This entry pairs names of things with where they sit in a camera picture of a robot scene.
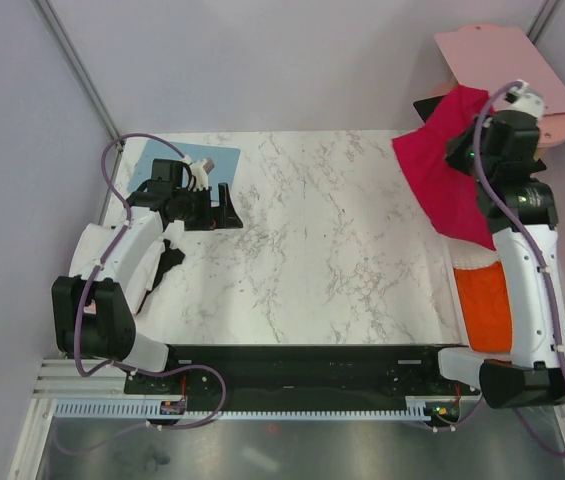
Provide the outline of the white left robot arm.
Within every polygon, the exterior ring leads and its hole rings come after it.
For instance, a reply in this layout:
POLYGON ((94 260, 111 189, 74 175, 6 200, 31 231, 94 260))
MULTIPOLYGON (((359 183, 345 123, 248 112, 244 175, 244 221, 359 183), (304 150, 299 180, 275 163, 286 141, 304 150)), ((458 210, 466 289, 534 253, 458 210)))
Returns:
POLYGON ((242 228, 227 184, 219 184, 218 197, 212 201, 208 188, 189 190, 170 181, 146 181, 131 193, 125 217, 101 236, 103 245, 52 286, 59 350, 76 361, 95 357, 145 371, 160 393, 177 389, 180 367, 167 360, 166 344, 138 333, 135 316, 182 255, 164 236, 170 224, 180 221, 188 231, 242 228))

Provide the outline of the magenta t shirt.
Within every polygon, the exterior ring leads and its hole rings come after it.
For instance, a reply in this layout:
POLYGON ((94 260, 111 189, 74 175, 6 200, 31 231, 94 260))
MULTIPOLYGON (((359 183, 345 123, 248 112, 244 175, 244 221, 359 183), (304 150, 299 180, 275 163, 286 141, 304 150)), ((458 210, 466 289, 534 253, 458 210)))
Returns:
POLYGON ((434 229, 494 250, 486 218, 478 208, 475 181, 445 160, 447 142, 466 131, 488 99, 486 90, 459 86, 441 98, 422 127, 393 139, 392 147, 434 229))

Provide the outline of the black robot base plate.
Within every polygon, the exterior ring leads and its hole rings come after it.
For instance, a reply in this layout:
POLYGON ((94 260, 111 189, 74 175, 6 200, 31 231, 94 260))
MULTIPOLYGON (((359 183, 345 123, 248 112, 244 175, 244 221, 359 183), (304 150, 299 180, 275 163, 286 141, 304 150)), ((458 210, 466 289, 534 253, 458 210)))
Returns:
POLYGON ((168 378, 138 374, 127 394, 184 394, 205 410, 232 407, 397 407, 409 397, 477 396, 443 378, 437 345, 172 345, 167 366, 214 368, 168 378))

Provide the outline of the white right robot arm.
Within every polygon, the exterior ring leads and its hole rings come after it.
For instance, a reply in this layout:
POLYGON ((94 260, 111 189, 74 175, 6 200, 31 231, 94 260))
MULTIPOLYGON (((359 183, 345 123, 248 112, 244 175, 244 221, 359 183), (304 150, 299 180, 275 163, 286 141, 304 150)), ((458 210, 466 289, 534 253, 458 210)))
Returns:
POLYGON ((557 265, 557 211, 550 187, 534 178, 538 120, 501 110, 447 144, 447 163, 474 177, 479 211, 505 277, 512 322, 508 354, 445 349, 420 368, 429 392, 455 381, 481 391, 493 409, 565 404, 565 301, 557 265))

